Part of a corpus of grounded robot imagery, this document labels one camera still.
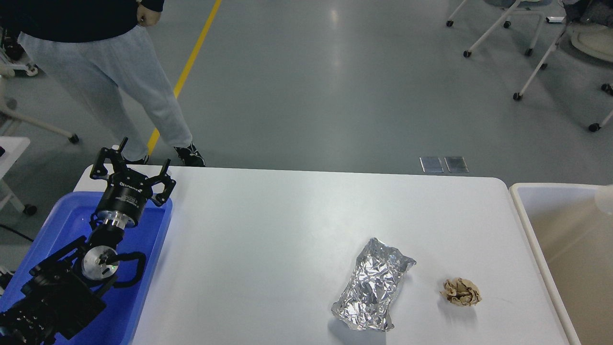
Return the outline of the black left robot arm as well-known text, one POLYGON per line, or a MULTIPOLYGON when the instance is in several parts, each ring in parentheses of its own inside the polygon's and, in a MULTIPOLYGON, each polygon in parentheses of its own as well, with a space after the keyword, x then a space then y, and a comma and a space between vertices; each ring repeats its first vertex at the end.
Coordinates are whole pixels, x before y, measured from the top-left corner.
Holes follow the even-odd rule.
POLYGON ((106 181, 105 191, 90 217, 91 234, 50 254, 29 270, 22 299, 1 313, 3 345, 52 345, 56 334, 76 336, 106 308, 103 295, 112 288, 130 288, 145 275, 146 253, 119 253, 125 230, 138 226, 147 202, 163 206, 176 181, 167 172, 148 177, 130 168, 117 149, 103 147, 90 178, 106 181))

